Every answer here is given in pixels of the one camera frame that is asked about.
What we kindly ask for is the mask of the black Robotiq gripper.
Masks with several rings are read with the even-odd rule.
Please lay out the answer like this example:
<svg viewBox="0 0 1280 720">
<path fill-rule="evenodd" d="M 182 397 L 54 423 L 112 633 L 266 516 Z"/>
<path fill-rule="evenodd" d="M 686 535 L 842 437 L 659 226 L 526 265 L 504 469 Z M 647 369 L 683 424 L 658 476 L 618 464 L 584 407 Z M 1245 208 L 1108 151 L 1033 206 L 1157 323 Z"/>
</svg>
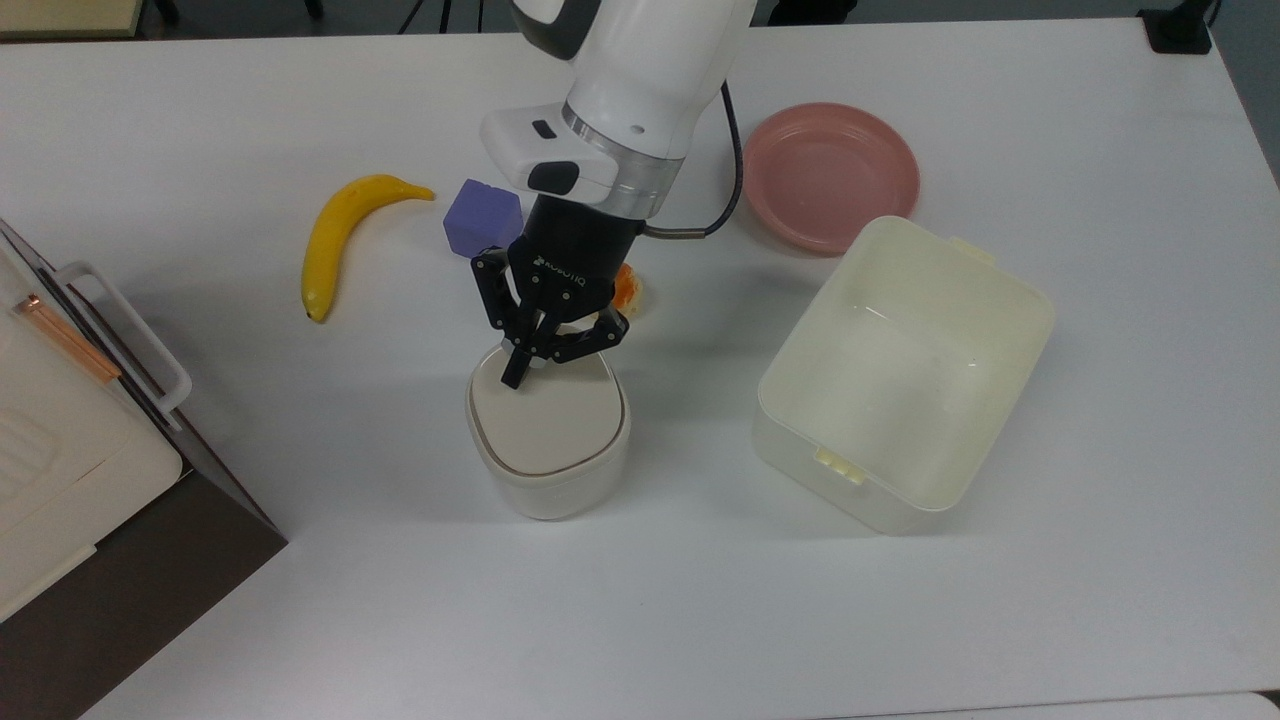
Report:
<svg viewBox="0 0 1280 720">
<path fill-rule="evenodd" d="M 627 316 L 604 306 L 612 301 L 614 278 L 644 227 L 639 219 L 539 196 L 508 254 L 490 246 L 470 260 L 486 319 L 509 345 L 500 375 L 504 386 L 518 389 L 534 357 L 567 364 L 623 341 L 630 329 Z M 520 304 L 507 279 L 508 268 Z M 561 333 L 567 322 L 591 313 L 598 314 L 589 328 Z"/>
</svg>

